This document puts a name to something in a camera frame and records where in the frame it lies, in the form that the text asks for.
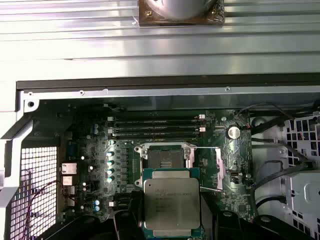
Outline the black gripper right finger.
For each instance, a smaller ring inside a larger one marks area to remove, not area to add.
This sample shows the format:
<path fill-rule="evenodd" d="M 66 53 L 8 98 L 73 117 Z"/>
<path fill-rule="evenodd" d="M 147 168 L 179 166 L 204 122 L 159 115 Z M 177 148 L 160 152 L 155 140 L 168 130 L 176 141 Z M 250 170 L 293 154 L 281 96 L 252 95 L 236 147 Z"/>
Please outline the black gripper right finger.
<path fill-rule="evenodd" d="M 221 210 L 211 194 L 202 194 L 201 223 L 209 240 L 311 240 L 312 237 L 272 215 L 251 222 L 229 210 Z"/>

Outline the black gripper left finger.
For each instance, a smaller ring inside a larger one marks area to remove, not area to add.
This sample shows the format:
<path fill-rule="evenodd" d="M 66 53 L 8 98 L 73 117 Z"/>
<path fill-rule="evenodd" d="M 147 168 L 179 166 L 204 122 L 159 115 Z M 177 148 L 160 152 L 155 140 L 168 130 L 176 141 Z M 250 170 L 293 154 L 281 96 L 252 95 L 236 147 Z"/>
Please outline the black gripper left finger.
<path fill-rule="evenodd" d="M 106 220 L 92 215 L 79 215 L 56 223 L 39 238 L 41 240 L 144 240 L 142 229 L 142 191 L 134 191 L 129 203 L 117 208 Z"/>

